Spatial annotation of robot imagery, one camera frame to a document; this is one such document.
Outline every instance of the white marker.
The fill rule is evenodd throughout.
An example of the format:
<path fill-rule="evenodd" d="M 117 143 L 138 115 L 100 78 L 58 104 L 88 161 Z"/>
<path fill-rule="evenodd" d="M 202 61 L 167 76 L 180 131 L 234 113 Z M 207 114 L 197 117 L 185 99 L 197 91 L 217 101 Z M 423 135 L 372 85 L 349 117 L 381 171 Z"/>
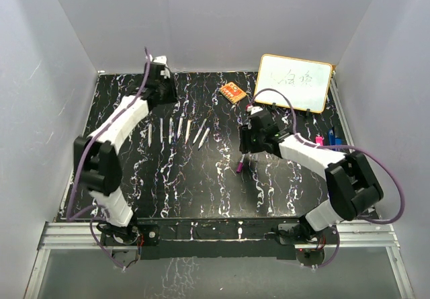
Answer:
<path fill-rule="evenodd" d="M 191 130 L 191 120 L 188 120 L 188 122 L 187 122 L 187 131 L 185 132 L 185 143 L 188 142 L 189 131 L 190 130 Z"/>
<path fill-rule="evenodd" d="M 160 118 L 160 143 L 163 143 L 163 118 Z"/>
<path fill-rule="evenodd" d="M 204 141 L 205 141 L 206 137 L 208 136 L 209 129 L 210 128 L 207 128 L 206 131 L 204 132 L 203 138 L 201 139 L 201 141 L 199 143 L 199 149 L 198 150 L 200 150 L 200 148 L 203 146 Z"/>
<path fill-rule="evenodd" d="M 182 118 L 182 117 L 180 117 L 180 118 L 179 118 L 179 124 L 177 125 L 177 138 L 178 138 L 178 139 L 179 139 L 179 137 L 181 136 L 182 121 L 183 121 L 183 118 Z"/>
<path fill-rule="evenodd" d="M 148 146 L 151 147 L 151 143 L 153 142 L 153 124 L 150 123 L 148 125 Z"/>
<path fill-rule="evenodd" d="M 206 120 L 207 120 L 207 119 L 204 119 L 204 120 L 203 120 L 202 125 L 200 126 L 199 130 L 197 131 L 196 137 L 195 137 L 195 138 L 194 138 L 194 140 L 193 140 L 193 144 L 195 144 L 195 143 L 196 143 L 197 139 L 199 138 L 199 135 L 202 133 L 202 130 L 203 130 L 204 124 L 206 123 Z"/>
<path fill-rule="evenodd" d="M 170 117 L 170 120 L 169 120 L 169 144 L 172 143 L 172 136 L 173 136 L 173 119 Z"/>

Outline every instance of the metal frame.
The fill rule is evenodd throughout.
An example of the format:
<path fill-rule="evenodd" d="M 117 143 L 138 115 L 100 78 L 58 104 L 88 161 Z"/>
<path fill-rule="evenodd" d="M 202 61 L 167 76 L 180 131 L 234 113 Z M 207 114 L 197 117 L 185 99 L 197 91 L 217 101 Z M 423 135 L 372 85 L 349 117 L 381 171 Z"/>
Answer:
<path fill-rule="evenodd" d="M 335 72 L 333 72 L 331 92 L 346 140 L 349 144 L 353 144 L 345 114 L 339 101 Z M 397 236 L 391 224 L 380 226 L 364 220 L 356 220 L 353 222 L 342 222 L 337 225 L 337 228 L 341 239 L 341 247 L 385 247 L 402 299 L 415 298 L 400 256 Z M 101 233 L 97 229 L 95 229 L 95 235 L 99 238 L 101 237 Z M 244 242 L 247 240 L 234 239 L 225 241 Z M 314 247 L 314 245 L 295 245 L 296 249 L 307 249 L 310 247 Z M 328 244 L 326 247 L 335 247 L 335 245 Z M 40 240 L 38 255 L 24 296 L 25 299 L 37 299 L 46 266 L 48 265 L 50 251 L 57 249 L 88 250 L 99 249 L 99 247 L 89 232 L 89 223 L 48 223 Z M 107 249 L 111 251 L 117 249 L 135 250 L 136 247 L 110 246 Z"/>

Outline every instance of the whiteboard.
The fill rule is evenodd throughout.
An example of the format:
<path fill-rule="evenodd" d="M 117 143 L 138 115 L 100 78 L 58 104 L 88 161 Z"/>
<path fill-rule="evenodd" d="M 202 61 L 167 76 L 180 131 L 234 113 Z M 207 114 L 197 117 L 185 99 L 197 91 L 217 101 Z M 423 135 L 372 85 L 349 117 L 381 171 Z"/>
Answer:
<path fill-rule="evenodd" d="M 290 100 L 294 109 L 321 113 L 332 71 L 332 65 L 324 62 L 264 54 L 254 95 L 262 89 L 276 89 Z M 283 97 L 272 91 L 263 92 L 255 101 L 288 108 Z"/>

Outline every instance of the black marble tabletop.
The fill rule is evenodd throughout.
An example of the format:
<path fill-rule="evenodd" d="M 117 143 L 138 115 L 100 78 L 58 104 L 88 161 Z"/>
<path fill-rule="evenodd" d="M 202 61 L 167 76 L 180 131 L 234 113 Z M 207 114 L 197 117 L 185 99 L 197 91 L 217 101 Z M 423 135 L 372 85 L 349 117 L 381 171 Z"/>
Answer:
<path fill-rule="evenodd" d="M 243 172 L 236 173 L 241 158 L 238 127 L 246 120 L 245 106 L 250 99 L 232 105 L 218 89 L 232 81 L 252 96 L 256 78 L 256 72 L 174 74 L 178 103 L 157 106 L 137 125 L 120 150 L 121 188 L 137 217 L 301 216 L 327 198 L 325 182 L 318 175 L 293 161 L 266 153 L 247 156 Z M 93 132 L 109 117 L 131 82 L 141 79 L 142 75 L 100 76 L 85 134 Z M 291 128 L 289 109 L 275 108 L 273 116 L 280 128 Z M 168 139 L 170 117 L 174 132 L 177 132 L 179 117 L 183 117 L 181 136 L 171 143 Z M 204 118 L 210 132 L 198 150 L 198 144 L 192 145 L 192 140 Z M 192 120 L 191 141 L 186 144 L 188 120 Z M 149 147 L 150 123 L 153 131 Z M 340 128 L 341 123 L 331 94 L 322 114 L 298 113 L 298 131 L 309 140 L 321 135 L 326 142 L 332 126 Z M 337 135 L 343 138 L 339 130 Z M 92 202 L 87 192 L 79 190 L 73 212 Z M 65 219 L 64 208 L 60 209 L 57 219 Z"/>

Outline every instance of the whiteboard frame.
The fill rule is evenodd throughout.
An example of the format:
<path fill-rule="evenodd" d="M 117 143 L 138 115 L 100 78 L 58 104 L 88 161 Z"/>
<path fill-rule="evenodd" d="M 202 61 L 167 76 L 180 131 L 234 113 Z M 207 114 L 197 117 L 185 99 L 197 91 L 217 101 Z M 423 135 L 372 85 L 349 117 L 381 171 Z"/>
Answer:
<path fill-rule="evenodd" d="M 321 109 L 321 110 L 310 110 L 310 112 L 312 112 L 312 113 L 317 113 L 317 114 L 321 114 L 321 113 L 324 111 L 325 104 L 326 104 L 326 102 L 327 102 L 327 95 L 329 94 L 330 80 L 331 80 L 331 77 L 333 76 L 333 65 L 332 65 L 332 64 L 329 64 L 329 63 L 327 63 L 327 62 L 316 62 L 315 60 L 307 60 L 307 59 L 300 59 L 300 58 L 292 58 L 292 57 L 279 56 L 279 55 L 273 55 L 273 54 L 264 54 L 264 55 L 261 57 L 261 60 L 260 60 L 260 66 L 259 66 L 259 68 L 258 68 L 257 82 L 255 82 L 254 95 L 255 95 L 255 94 L 257 94 L 257 90 L 258 90 L 258 82 L 259 82 L 259 77 L 260 77 L 260 69 L 261 69 L 261 64 L 263 63 L 263 58 L 264 58 L 264 56 L 272 56 L 272 57 L 279 57 L 279 58 L 286 58 L 286 59 L 294 59 L 294 60 L 301 60 L 301 61 L 304 61 L 304 62 L 313 62 L 313 63 L 315 63 L 315 64 L 329 65 L 329 66 L 330 66 L 330 77 L 329 77 L 329 80 L 327 81 L 327 88 L 326 88 L 326 91 L 325 91 L 325 98 L 324 98 L 324 103 L 322 104 L 322 109 Z M 256 101 L 257 103 L 261 103 L 261 104 L 273 105 L 272 103 L 268 103 L 268 102 L 266 102 L 266 101 L 258 100 L 258 98 L 257 98 L 257 99 L 255 99 L 255 101 Z M 282 104 L 276 104 L 276 106 L 280 106 L 281 108 L 290 108 L 288 105 L 282 105 Z M 294 108 L 294 109 L 295 109 L 295 110 L 300 110 L 300 111 L 307 111 L 307 110 L 302 109 L 302 108 Z"/>

